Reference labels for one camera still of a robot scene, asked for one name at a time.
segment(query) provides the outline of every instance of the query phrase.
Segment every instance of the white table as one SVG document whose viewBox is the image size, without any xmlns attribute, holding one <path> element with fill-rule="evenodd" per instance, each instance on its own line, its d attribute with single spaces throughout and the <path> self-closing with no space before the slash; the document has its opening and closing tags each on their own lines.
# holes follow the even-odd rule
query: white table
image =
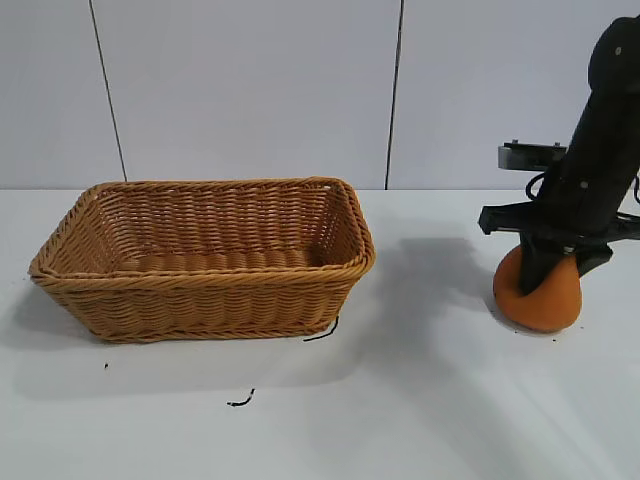
<svg viewBox="0 0 640 480">
<path fill-rule="evenodd" d="M 26 275 L 78 193 L 0 192 L 0 478 L 640 478 L 640 244 L 574 327 L 516 333 L 517 236 L 476 221 L 522 192 L 361 192 L 378 262 L 332 336 L 111 346 Z"/>
</svg>

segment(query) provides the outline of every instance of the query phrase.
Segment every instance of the black cable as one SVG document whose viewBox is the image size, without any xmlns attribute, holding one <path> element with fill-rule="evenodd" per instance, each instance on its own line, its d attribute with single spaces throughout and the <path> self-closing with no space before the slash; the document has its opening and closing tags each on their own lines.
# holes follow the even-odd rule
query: black cable
<svg viewBox="0 0 640 480">
<path fill-rule="evenodd" d="M 338 328 L 338 320 L 340 320 L 340 316 L 336 317 L 336 321 L 333 323 L 333 328 L 329 331 L 329 333 L 324 333 L 322 335 L 318 335 L 317 337 L 305 338 L 302 340 L 303 342 L 313 342 L 314 340 L 320 340 L 321 338 L 327 338 L 329 335 L 333 335 L 333 332 Z"/>
<path fill-rule="evenodd" d="M 529 180 L 529 183 L 527 183 L 527 188 L 525 189 L 525 192 L 527 193 L 527 197 L 529 197 L 529 200 L 535 200 L 536 198 L 538 198 L 536 195 L 533 194 L 532 189 L 533 189 L 533 186 L 536 183 L 538 183 L 538 181 L 543 179 L 546 174 L 547 172 L 542 172 L 541 174 L 533 177 L 531 180 Z"/>
<path fill-rule="evenodd" d="M 638 192 L 640 191 L 640 177 L 636 175 L 636 180 L 633 184 L 633 196 L 636 199 L 636 202 L 640 203 L 640 196 Z"/>
</svg>

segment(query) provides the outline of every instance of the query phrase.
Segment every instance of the woven basket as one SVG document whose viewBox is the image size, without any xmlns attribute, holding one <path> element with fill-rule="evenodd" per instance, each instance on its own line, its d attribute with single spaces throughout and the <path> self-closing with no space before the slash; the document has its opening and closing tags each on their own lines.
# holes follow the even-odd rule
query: woven basket
<svg viewBox="0 0 640 480">
<path fill-rule="evenodd" d="M 107 341 L 265 338 L 328 328 L 374 259 L 340 180 L 107 183 L 29 274 Z"/>
</svg>

